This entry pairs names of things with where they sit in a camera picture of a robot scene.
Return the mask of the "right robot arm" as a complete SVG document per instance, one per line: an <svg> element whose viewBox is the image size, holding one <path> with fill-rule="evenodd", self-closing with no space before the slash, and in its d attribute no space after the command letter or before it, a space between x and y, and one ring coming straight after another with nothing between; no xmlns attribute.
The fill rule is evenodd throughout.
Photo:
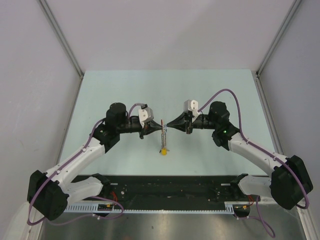
<svg viewBox="0 0 320 240"><path fill-rule="evenodd" d="M194 129L212 130L211 135L217 147L238 154L266 175L239 175L230 188L231 196L242 201L248 195L272 198L286 210L296 207L301 200L313 190L313 184L303 160L294 155L269 152L246 138L241 130L229 120L230 113L224 102L214 101L210 104L208 114L198 112L198 103L187 100L184 111L167 127L191 134Z"/></svg>

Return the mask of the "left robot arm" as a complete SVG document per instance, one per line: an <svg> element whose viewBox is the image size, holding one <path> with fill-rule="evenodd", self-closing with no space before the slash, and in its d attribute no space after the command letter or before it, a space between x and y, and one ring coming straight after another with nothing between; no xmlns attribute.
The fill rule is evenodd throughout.
<svg viewBox="0 0 320 240"><path fill-rule="evenodd" d="M105 176L95 173L82 181L73 180L94 160L111 150L122 134L138 133L143 139L162 129L154 121L152 109L144 103L140 107L137 115L130 116L125 104L111 104L105 117L93 126L88 140L73 155L45 172L36 170L29 179L29 209L36 209L44 219L52 221L73 203L93 197L107 199L111 182Z"/></svg>

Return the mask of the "red handled metal key holder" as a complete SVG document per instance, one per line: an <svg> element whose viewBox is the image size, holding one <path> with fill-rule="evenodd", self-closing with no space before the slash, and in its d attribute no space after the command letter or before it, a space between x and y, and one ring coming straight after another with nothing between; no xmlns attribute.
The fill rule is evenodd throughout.
<svg viewBox="0 0 320 240"><path fill-rule="evenodd" d="M167 132L164 130L164 120L160 120L161 124L161 148L167 148Z"/></svg>

